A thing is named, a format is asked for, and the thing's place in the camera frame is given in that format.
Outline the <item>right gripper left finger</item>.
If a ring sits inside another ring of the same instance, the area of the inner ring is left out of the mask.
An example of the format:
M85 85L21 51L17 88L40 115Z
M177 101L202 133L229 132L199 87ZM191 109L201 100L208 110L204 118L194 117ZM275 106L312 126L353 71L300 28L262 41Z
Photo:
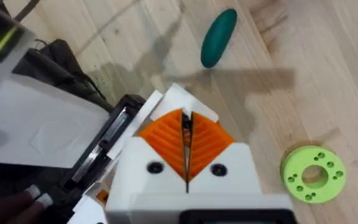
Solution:
M181 109L148 124L119 156L107 205L128 206L142 194L185 194Z

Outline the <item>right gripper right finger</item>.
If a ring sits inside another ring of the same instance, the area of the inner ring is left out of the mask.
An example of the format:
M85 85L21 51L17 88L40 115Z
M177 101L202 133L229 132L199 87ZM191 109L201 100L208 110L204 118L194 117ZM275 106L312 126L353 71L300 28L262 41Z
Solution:
M187 192L189 194L260 194L249 146L235 141L216 122L192 114Z

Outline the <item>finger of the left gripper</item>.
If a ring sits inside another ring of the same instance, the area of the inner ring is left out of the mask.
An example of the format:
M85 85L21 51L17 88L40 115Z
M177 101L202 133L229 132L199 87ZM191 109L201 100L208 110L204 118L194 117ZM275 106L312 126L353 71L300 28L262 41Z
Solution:
M162 99L151 113L150 119L154 121L177 109L182 109L182 112L187 116L191 116L191 113L195 112L207 117L211 121L217 122L219 120L219 116L213 110L208 108L204 103L177 83L173 83L165 92Z
M108 197L107 190L87 190L75 205L68 224L108 224L104 211Z

